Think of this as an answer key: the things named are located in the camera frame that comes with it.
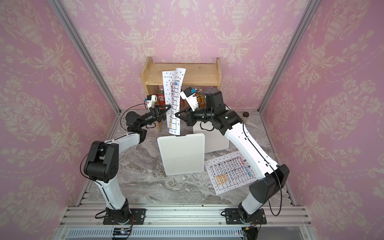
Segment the wooden two-tier shelf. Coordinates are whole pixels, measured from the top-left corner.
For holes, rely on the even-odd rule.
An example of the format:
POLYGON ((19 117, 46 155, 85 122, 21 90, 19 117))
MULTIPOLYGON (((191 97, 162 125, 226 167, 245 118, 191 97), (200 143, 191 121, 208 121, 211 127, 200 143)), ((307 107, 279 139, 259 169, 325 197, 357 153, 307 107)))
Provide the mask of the wooden two-tier shelf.
MULTIPOLYGON (((214 86, 213 94, 207 92, 209 104, 213 104, 216 115, 225 112, 222 94, 219 91, 220 82, 222 79, 220 59, 217 58, 216 64, 164 64, 153 62, 151 57, 148 57, 142 71, 141 78, 144 83, 147 95, 154 95, 156 89, 163 86, 163 71, 174 71, 176 68, 186 69, 181 92, 188 87, 193 86, 214 86)), ((181 98, 180 111, 184 109, 191 109, 187 101, 181 98)), ((210 122, 213 123, 214 128, 221 128, 222 124, 215 120, 215 117, 210 122)))

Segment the small dark-capped spice bottle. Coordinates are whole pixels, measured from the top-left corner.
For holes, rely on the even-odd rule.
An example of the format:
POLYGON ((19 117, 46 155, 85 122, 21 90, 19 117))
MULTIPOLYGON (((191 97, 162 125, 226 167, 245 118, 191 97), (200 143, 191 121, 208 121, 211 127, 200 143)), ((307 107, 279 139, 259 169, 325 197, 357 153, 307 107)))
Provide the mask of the small dark-capped spice bottle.
POLYGON ((250 116, 250 113, 249 112, 243 112, 242 113, 242 120, 243 120, 243 123, 246 124, 247 123, 247 120, 250 116))

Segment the paper menu sheet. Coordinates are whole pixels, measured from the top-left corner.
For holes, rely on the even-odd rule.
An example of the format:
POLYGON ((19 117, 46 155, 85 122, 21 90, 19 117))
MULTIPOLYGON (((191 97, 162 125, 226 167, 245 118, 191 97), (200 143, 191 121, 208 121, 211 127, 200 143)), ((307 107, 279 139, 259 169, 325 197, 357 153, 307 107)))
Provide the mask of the paper menu sheet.
POLYGON ((239 151, 205 161, 205 169, 217 195, 256 181, 251 165, 239 151))
POLYGON ((162 72, 166 105, 171 106, 167 111, 167 126, 169 134, 177 136, 180 135, 181 120, 176 117, 176 113, 180 111, 180 93, 185 73, 186 69, 184 68, 176 68, 174 71, 162 72))

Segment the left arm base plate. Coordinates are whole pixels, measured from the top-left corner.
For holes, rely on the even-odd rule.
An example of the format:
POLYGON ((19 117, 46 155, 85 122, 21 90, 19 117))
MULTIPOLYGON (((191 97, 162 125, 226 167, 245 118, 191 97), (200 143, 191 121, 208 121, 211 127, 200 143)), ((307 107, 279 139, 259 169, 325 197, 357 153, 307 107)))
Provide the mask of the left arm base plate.
POLYGON ((104 225, 143 225, 146 209, 110 210, 106 209, 104 225))

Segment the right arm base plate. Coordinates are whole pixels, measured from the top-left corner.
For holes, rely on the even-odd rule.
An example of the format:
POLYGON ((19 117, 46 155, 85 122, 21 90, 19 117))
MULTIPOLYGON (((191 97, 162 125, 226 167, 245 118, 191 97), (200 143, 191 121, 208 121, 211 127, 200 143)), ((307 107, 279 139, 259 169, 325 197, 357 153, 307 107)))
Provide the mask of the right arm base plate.
POLYGON ((221 216, 225 218, 227 225, 266 225, 267 219, 263 209, 259 209, 253 214, 248 214, 242 209, 226 208, 221 212, 221 216))

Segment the orange soda can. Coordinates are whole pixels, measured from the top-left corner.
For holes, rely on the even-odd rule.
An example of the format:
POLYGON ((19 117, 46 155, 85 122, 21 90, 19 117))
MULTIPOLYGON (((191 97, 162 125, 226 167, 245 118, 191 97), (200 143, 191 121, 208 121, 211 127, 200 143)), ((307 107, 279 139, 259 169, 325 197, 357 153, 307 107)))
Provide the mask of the orange soda can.
POLYGON ((196 97, 200 108, 206 106, 205 93, 203 89, 196 89, 196 97))

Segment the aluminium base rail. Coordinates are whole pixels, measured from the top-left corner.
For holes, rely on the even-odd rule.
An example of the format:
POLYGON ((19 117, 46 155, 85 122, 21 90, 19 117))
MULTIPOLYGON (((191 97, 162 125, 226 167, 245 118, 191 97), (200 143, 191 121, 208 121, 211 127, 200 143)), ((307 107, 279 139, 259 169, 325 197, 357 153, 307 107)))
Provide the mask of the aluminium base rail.
MULTIPOLYGON (((124 239, 245 239, 243 233, 251 227, 235 217, 237 207, 206 204, 130 204, 135 223, 130 235, 118 234, 118 225, 104 216, 105 201, 91 199, 87 191, 77 206, 68 207, 54 236, 55 240, 124 239)), ((254 225, 259 239, 315 240, 314 228, 304 207, 273 206, 254 225)))

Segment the small green circuit board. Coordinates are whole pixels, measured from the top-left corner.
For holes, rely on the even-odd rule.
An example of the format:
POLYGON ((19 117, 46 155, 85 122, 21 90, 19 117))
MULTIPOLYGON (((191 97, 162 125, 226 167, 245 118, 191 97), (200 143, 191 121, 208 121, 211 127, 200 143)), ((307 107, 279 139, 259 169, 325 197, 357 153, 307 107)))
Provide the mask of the small green circuit board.
POLYGON ((118 236, 125 236, 128 237, 132 233, 132 228, 114 228, 112 236, 118 237, 118 236))

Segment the white rack board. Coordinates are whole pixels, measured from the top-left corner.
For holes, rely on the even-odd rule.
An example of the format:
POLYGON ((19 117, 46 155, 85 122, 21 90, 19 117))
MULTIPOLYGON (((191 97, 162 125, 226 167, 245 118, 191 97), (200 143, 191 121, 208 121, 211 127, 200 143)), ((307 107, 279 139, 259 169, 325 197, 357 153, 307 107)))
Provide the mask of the white rack board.
POLYGON ((226 150, 230 146, 230 141, 215 129, 211 122, 197 122, 193 126, 194 134, 205 135, 205 153, 226 150))
POLYGON ((205 135, 165 136, 157 139, 167 176, 202 173, 205 169, 205 135))

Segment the red cola can left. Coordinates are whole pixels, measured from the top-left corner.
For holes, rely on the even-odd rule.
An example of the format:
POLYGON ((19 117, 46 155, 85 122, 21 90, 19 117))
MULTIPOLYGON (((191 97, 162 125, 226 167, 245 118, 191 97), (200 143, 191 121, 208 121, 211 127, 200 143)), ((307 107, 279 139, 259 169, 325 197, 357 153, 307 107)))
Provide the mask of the red cola can left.
POLYGON ((165 109, 166 99, 164 89, 159 89, 157 91, 158 105, 161 106, 161 109, 165 109))

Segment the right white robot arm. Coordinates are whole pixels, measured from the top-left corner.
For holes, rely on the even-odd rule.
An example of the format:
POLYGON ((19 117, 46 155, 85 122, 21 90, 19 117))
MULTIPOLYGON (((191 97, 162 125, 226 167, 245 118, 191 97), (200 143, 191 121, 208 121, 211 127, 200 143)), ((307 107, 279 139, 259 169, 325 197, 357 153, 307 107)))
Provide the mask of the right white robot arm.
POLYGON ((279 165, 254 140, 242 118, 224 103, 222 92, 209 89, 204 92, 205 107, 198 103, 196 91, 187 88, 181 92, 181 98, 188 102, 189 108, 179 111, 175 116, 192 127, 197 122, 210 122, 240 151, 255 173, 256 181, 250 186, 250 193, 239 204, 239 216, 245 223, 256 220, 262 212, 262 206, 269 203, 276 193, 281 193, 290 170, 279 165))

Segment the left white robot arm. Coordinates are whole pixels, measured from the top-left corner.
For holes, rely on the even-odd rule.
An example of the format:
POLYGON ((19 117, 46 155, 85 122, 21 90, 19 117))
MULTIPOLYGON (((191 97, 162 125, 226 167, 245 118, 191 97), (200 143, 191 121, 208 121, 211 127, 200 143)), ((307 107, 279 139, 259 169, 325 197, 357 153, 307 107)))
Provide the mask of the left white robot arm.
POLYGON ((144 115, 134 111, 126 112, 127 133, 108 141, 94 141, 85 157, 83 174, 95 182, 105 201, 104 225, 134 224, 134 214, 128 199, 123 195, 117 180, 119 155, 131 147, 141 144, 147 135, 147 128, 166 119, 170 105, 149 107, 144 115))

